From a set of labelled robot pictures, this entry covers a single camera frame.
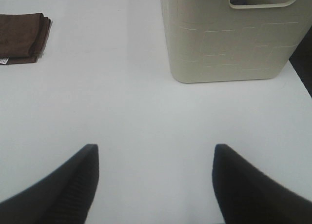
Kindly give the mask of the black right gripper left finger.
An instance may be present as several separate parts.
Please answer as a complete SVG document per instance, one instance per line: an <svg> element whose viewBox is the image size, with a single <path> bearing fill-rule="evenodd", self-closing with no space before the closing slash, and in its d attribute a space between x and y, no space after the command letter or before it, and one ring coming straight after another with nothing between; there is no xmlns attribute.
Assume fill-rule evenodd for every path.
<svg viewBox="0 0 312 224"><path fill-rule="evenodd" d="M98 146L87 144L60 167L0 203L2 224L83 224L98 185Z"/></svg>

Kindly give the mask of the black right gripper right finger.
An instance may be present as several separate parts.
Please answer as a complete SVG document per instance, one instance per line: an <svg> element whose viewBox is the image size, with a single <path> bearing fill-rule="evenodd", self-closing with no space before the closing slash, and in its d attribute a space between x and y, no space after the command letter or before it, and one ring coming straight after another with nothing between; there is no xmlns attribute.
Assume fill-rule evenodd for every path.
<svg viewBox="0 0 312 224"><path fill-rule="evenodd" d="M214 149L214 193L227 224L310 224L311 201L262 173L226 144Z"/></svg>

